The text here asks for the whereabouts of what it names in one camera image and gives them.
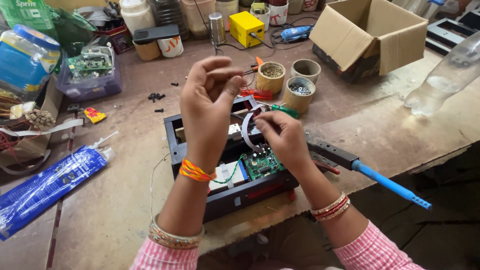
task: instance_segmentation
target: gold bangle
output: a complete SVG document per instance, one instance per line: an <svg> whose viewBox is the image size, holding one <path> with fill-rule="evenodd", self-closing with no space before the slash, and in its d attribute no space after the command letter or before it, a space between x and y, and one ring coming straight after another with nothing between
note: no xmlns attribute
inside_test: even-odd
<svg viewBox="0 0 480 270"><path fill-rule="evenodd" d="M166 246L168 248L174 249L194 249L198 247L200 241L205 234L204 227L196 236L185 237L177 236L163 231L158 224L156 223L158 219L158 214L155 216L154 220L150 224L150 239L156 242L159 245Z"/></svg>
<svg viewBox="0 0 480 270"><path fill-rule="evenodd" d="M317 220L318 221L327 221L329 219L332 219L332 218L340 215L341 213L343 213L343 211L345 211L349 206L350 206L350 199L348 199L348 201L345 203L345 205L342 208L340 208L339 210L337 210L333 214L331 214L329 216L326 216L326 217L323 217L323 218L318 218Z"/></svg>
<svg viewBox="0 0 480 270"><path fill-rule="evenodd" d="M321 215L323 213L326 213L330 210L332 210L333 208L335 208L339 203L341 203L343 201L343 199L345 199L345 193L342 193L340 194L340 198L338 198L338 200L336 200L335 202L333 202L331 205L323 208L323 209L320 209L320 210L312 210L310 209L310 213L312 213L312 215Z"/></svg>

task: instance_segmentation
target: blue plastic bag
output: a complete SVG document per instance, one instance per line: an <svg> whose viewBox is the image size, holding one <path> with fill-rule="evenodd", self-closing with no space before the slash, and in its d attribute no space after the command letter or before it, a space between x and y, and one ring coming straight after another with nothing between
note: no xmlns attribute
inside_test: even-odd
<svg viewBox="0 0 480 270"><path fill-rule="evenodd" d="M5 241L35 216L107 164L96 149L82 146L0 196L0 239Z"/></svg>

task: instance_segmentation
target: person's right hand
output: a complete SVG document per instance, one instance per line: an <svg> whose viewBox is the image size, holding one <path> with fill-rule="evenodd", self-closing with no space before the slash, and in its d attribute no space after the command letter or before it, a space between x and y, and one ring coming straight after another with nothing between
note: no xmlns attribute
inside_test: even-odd
<svg viewBox="0 0 480 270"><path fill-rule="evenodd" d="M291 173L312 165L300 121L278 110L260 113L254 120L276 157Z"/></svg>

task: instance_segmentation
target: person's left hand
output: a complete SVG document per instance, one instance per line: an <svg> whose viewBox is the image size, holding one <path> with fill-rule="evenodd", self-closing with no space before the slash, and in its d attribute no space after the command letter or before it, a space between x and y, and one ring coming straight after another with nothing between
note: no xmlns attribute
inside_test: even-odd
<svg viewBox="0 0 480 270"><path fill-rule="evenodd" d="M186 159L214 173L227 143L233 100L245 83L230 57L213 56L195 63L180 96L187 140Z"/></svg>

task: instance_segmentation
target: metal washers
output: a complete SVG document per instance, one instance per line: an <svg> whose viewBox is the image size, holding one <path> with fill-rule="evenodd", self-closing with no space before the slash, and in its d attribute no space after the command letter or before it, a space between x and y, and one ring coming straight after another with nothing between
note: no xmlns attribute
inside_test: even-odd
<svg viewBox="0 0 480 270"><path fill-rule="evenodd" d="M291 84L289 87L293 93L300 96L307 96L312 93L306 86L302 86L299 84Z"/></svg>

